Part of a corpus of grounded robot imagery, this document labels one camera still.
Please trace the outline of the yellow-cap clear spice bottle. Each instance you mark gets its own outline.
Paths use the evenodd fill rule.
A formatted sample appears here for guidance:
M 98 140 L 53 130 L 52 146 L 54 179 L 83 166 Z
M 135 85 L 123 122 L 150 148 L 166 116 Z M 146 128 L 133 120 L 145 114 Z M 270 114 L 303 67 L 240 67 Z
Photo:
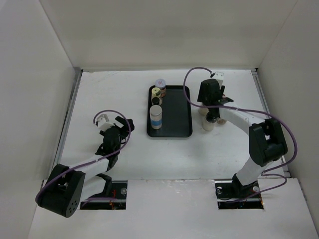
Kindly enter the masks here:
M 154 97 L 159 97 L 159 98 L 161 98 L 160 89 L 157 88 L 157 87 L 152 88 L 151 100 L 152 100 L 152 98 L 154 98 Z

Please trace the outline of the black-cap grinder white salt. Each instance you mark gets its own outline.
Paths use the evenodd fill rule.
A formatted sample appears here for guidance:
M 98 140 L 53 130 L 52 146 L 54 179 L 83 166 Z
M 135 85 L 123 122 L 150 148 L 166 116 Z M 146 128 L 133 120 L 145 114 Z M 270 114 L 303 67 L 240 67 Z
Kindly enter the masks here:
M 209 109 L 208 108 L 199 108 L 198 112 L 200 113 L 200 115 L 206 116 L 209 112 Z

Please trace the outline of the small black-cap dark bottle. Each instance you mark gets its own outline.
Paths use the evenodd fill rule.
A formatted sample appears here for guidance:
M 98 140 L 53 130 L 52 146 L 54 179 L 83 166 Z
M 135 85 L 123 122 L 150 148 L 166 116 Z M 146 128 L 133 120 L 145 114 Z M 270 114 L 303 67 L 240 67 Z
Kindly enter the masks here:
M 153 106 L 160 106 L 162 104 L 162 100 L 159 97 L 152 98 L 152 105 Z

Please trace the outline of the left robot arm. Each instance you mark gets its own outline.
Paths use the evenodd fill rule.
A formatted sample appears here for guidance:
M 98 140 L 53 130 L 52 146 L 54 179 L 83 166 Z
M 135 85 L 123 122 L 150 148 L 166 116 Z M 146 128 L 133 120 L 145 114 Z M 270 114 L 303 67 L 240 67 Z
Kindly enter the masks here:
M 57 164 L 51 171 L 35 202 L 39 207 L 65 218 L 76 210 L 124 210 L 127 182 L 114 181 L 106 173 L 118 161 L 121 148 L 135 129 L 132 119 L 116 117 L 121 125 L 110 123 L 106 114 L 95 125 L 103 141 L 95 154 L 83 163 L 66 166 Z

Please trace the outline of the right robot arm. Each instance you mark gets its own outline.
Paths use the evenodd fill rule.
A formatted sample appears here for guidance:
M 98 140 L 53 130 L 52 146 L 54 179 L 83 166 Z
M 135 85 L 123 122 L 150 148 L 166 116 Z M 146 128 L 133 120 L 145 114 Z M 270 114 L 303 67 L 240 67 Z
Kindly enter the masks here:
M 231 98 L 224 96 L 225 87 L 214 79 L 200 84 L 196 106 L 204 115 L 202 128 L 212 131 L 216 123 L 231 122 L 249 137 L 249 158 L 234 174 L 231 191 L 237 197 L 249 192 L 249 186 L 272 162 L 288 151 L 280 122 L 270 116 L 259 117 L 255 110 L 238 108 Z M 192 168 L 203 165 L 203 171 L 211 171 L 210 162 L 217 160 L 224 151 L 224 161 L 239 156 L 231 151 L 226 140 L 208 140 L 205 136 L 193 142 L 183 143 L 182 138 L 192 134 L 192 102 L 185 85 L 170 86 L 164 103 L 158 105 L 155 98 L 148 98 L 147 134 L 150 141 L 136 139 L 127 155 L 129 168 L 145 177 L 186 178 Z

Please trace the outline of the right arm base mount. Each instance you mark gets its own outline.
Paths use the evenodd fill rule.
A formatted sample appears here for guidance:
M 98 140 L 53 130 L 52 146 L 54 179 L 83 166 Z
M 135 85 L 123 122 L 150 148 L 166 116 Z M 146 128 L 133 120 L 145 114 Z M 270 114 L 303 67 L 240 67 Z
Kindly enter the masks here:
M 235 192 L 231 180 L 216 181 L 215 194 L 220 210 L 264 209 L 257 181 L 240 192 Z

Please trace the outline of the black plastic tray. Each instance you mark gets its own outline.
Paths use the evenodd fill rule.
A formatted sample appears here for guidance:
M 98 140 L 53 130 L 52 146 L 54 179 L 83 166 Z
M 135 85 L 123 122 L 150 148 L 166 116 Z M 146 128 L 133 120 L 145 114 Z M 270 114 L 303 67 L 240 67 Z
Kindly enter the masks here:
M 192 135 L 191 106 L 187 101 L 190 97 L 188 87 L 168 85 L 163 98 L 162 126 L 153 129 L 150 115 L 147 118 L 147 134 L 152 138 L 187 138 Z

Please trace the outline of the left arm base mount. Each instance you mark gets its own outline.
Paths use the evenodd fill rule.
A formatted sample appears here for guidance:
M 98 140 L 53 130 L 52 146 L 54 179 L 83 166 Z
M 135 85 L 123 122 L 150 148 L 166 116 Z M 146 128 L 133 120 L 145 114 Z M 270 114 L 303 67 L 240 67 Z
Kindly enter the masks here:
M 80 210 L 125 210 L 127 204 L 128 182 L 112 181 L 98 194 L 85 198 Z

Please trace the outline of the white-lid brown spice jar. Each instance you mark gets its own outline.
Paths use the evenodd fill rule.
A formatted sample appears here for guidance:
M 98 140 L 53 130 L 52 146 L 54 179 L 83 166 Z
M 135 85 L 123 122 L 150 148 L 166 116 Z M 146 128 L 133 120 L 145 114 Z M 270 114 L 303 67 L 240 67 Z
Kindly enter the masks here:
M 160 89 L 161 97 L 166 95 L 166 81 L 164 79 L 157 79 L 155 81 L 155 87 Z

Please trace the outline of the tall blue-label bead jar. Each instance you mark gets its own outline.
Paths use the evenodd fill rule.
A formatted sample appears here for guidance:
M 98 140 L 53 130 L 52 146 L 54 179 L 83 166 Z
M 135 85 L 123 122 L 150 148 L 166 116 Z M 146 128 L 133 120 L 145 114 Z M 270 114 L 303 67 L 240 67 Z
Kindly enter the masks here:
M 160 129 L 162 126 L 162 108 L 159 105 L 153 105 L 149 110 L 151 127 L 153 129 Z

